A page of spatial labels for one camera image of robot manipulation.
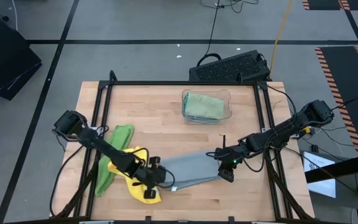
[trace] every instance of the yellow cloth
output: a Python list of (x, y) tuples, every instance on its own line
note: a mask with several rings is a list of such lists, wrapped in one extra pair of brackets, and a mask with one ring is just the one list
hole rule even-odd
[[(123, 149), (122, 151), (133, 152), (138, 149), (141, 149), (141, 147), (136, 146), (135, 149)], [(135, 155), (137, 155), (141, 159), (144, 159), (144, 160), (147, 159), (147, 153), (145, 150), (135, 152)], [(134, 197), (135, 199), (137, 199), (143, 203), (149, 204), (149, 205), (161, 202), (160, 193), (158, 192), (157, 187), (153, 188), (153, 190), (156, 191), (155, 198), (145, 199), (144, 192), (145, 192), (145, 190), (147, 190), (146, 185), (142, 184), (142, 185), (138, 185), (138, 186), (132, 186), (133, 183), (139, 183), (139, 181), (136, 178), (131, 179), (131, 178), (127, 177), (126, 175), (124, 175), (122, 172), (118, 171), (117, 167), (111, 161), (109, 162), (107, 168), (110, 172), (113, 172), (115, 174), (125, 177), (125, 181), (127, 182), (129, 193), (131, 193), (132, 197)]]

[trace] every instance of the gray cloth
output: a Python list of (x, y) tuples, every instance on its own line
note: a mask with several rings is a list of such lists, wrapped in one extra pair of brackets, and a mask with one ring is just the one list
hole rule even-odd
[[(216, 160), (205, 155), (214, 150), (202, 150), (183, 156), (162, 159), (161, 165), (175, 176), (175, 185), (170, 188), (176, 191), (195, 184), (220, 179), (218, 176), (219, 164)], [(164, 186), (172, 184), (172, 176), (167, 173)]]

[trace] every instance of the wooden tabletop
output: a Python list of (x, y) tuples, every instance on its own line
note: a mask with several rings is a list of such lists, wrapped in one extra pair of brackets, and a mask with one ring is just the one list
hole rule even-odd
[[(284, 91), (283, 83), (271, 82), (270, 86)], [(98, 82), (83, 82), (76, 110), (91, 120)], [(224, 124), (186, 124), (181, 115), (181, 93), (183, 90), (216, 91), (228, 90), (232, 98), (233, 116)], [(290, 117), (285, 96), (268, 89), (275, 123)], [(266, 126), (269, 126), (263, 93), (260, 90)], [(100, 125), (105, 94), (102, 96), (98, 116)], [(251, 86), (113, 86), (107, 125), (109, 136), (116, 125), (132, 124), (135, 133), (129, 147), (142, 146), (150, 156), (169, 158), (214, 149), (222, 144), (237, 144), (237, 140), (259, 132), (254, 91)], [(78, 143), (69, 143), (64, 160), (78, 148)], [(288, 147), (298, 151), (295, 140)], [(299, 155), (282, 150), (283, 166), (289, 191), (305, 211), (314, 216), (308, 186)], [(59, 179), (53, 207), (55, 213), (62, 210), (78, 188), (85, 150), (68, 162)], [(262, 156), (247, 160), (250, 166), (259, 168)], [(234, 172), (235, 181), (214, 180), (194, 185), (177, 192), (160, 189), (162, 202), (155, 205), (143, 204), (131, 197), (123, 177), (116, 176), (102, 197), (95, 197), (92, 219), (95, 220), (209, 220), (226, 221), (234, 216), (236, 221), (274, 221), (267, 172), (255, 173), (244, 164)], [(278, 198), (282, 217), (285, 210), (282, 195)], [(85, 214), (89, 192), (83, 196), (82, 214)]]

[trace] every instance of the floor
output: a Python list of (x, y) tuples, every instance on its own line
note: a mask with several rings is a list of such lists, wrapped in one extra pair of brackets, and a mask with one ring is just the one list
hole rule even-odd
[[(203, 2), (213, 6), (216, 1)], [(106, 80), (110, 70), (119, 80), (187, 80), (188, 69), (207, 49), (214, 19), (214, 10), (195, 0), (16, 0), (15, 4), (18, 31), (34, 43), (30, 47), (43, 65), (12, 101), (0, 98), (0, 206), (19, 154), (26, 156), (6, 216), (0, 214), (4, 222), (48, 217), (63, 157), (51, 128), (65, 110), (75, 107), (81, 82)], [(245, 4), (240, 14), (229, 7), (220, 9), (213, 38), (225, 41), (209, 51), (229, 57), (256, 49), (270, 61), (287, 4), (287, 0), (260, 0)], [(15, 28), (12, 2), (0, 0), (0, 12)], [(358, 27), (358, 11), (351, 14)], [(307, 11), (301, 1), (294, 1), (281, 39), (293, 41), (278, 45), (273, 80), (284, 82), (298, 108), (315, 99), (335, 106), (314, 48), (324, 47), (324, 40), (357, 40), (346, 13)], [(47, 95), (41, 94), (43, 88), (48, 88)], [(328, 128), (340, 126), (344, 122), (338, 113)], [(351, 143), (345, 129), (331, 136)], [(339, 147), (323, 133), (310, 141), (338, 156), (357, 155), (354, 148)], [(299, 145), (309, 149), (303, 141)], [(349, 208), (312, 201), (322, 220), (357, 223)]]

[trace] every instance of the green cloth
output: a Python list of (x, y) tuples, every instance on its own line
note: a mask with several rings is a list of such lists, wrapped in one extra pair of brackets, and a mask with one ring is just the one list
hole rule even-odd
[[(127, 149), (133, 135), (134, 127), (132, 125), (117, 125), (106, 142), (118, 150)], [(99, 160), (98, 181), (94, 190), (96, 196), (102, 196), (114, 180), (115, 174), (107, 169), (109, 162), (110, 158), (105, 155)]]
[(185, 96), (187, 118), (224, 119), (224, 101), (202, 94), (187, 93)]

